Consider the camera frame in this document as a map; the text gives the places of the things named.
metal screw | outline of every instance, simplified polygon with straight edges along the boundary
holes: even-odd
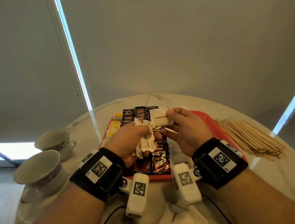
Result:
[[[128,184],[127,180],[123,179],[123,180],[121,181],[120,187],[121,187],[121,188],[124,188],[124,187],[127,186],[127,184]]]
[[[198,168],[194,169],[194,175],[197,176],[197,177],[201,176],[201,172],[200,172],[200,170]]]

gray roller blind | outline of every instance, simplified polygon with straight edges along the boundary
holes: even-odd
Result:
[[[0,14],[0,142],[33,142],[83,107],[46,1],[1,1]]]
[[[273,128],[295,94],[295,2],[61,0],[93,108],[166,92]]]

teacup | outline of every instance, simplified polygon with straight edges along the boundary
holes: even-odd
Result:
[[[68,129],[61,128],[46,132],[36,140],[34,146],[42,151],[59,151],[60,159],[63,163],[73,155],[72,150],[76,146],[76,142],[70,139],[70,131]]]
[[[28,186],[21,196],[21,202],[28,203],[42,194],[55,192],[63,185],[66,176],[59,152],[48,150],[23,162],[15,171],[13,179],[18,184]]]

round table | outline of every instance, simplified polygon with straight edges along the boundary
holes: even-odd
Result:
[[[73,157],[63,163],[68,177],[75,172],[79,162],[90,151],[98,149],[102,136],[113,114],[115,112],[121,112],[123,109],[134,108],[136,106],[184,107],[188,110],[205,112],[213,119],[242,119],[257,126],[267,134],[271,134],[269,129],[250,117],[209,100],[178,94],[143,94],[130,96],[96,107],[92,111],[80,116],[66,127],[70,130],[70,138],[77,142],[73,150]],[[243,150],[242,152],[248,159],[250,169],[287,197],[295,200],[295,151],[286,143],[285,145],[288,148],[286,155],[289,160],[274,158],[274,161],[270,161],[266,158],[258,158],[254,155],[249,155]],[[67,180],[62,189],[54,195],[40,197],[28,204],[19,203],[16,223],[31,223],[35,220],[57,198],[68,183],[69,181]],[[202,183],[198,183],[198,187],[201,193],[210,196],[230,218],[226,208],[212,188]],[[143,217],[140,220],[136,220],[136,222],[148,224],[158,223],[164,211],[166,201],[175,203],[175,194],[176,190],[171,181],[150,182],[145,213]],[[115,195],[109,197],[106,202],[106,209],[102,221],[104,221],[116,207],[126,204],[127,200],[127,196]],[[213,204],[206,198],[196,203],[195,206],[209,223],[227,223]],[[109,220],[109,223],[125,223],[126,219],[128,218],[125,217],[124,210],[119,210]]]

bright window light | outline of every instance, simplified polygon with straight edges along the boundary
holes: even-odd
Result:
[[[0,153],[11,160],[26,160],[42,152],[34,147],[34,142],[0,143]]]
[[[293,97],[292,101],[290,102],[289,106],[281,116],[280,120],[276,124],[275,128],[273,129],[273,133],[278,134],[282,129],[283,125],[286,124],[289,118],[292,116],[295,110],[295,96]]]
[[[62,25],[63,25],[63,30],[65,31],[65,35],[67,37],[67,41],[68,41],[68,44],[69,44],[69,47],[70,47],[72,58],[74,60],[74,65],[76,67],[76,71],[77,71],[77,74],[78,74],[78,77],[79,77],[79,81],[80,81],[80,84],[82,86],[82,91],[83,91],[84,97],[86,99],[86,104],[87,104],[88,110],[90,111],[90,110],[92,110],[91,103],[90,103],[89,96],[88,96],[88,93],[87,93],[87,89],[86,89],[86,86],[85,86],[85,83],[84,83],[81,68],[80,68],[80,65],[79,65],[79,62],[78,62],[78,59],[77,59],[75,48],[74,48],[74,45],[73,45],[73,42],[72,42],[70,31],[69,31],[69,28],[68,28],[68,25],[67,25],[67,21],[65,19],[65,14],[63,13],[63,7],[61,6],[60,0],[54,0],[54,1],[55,1],[56,8],[58,10],[58,14],[60,16]]]

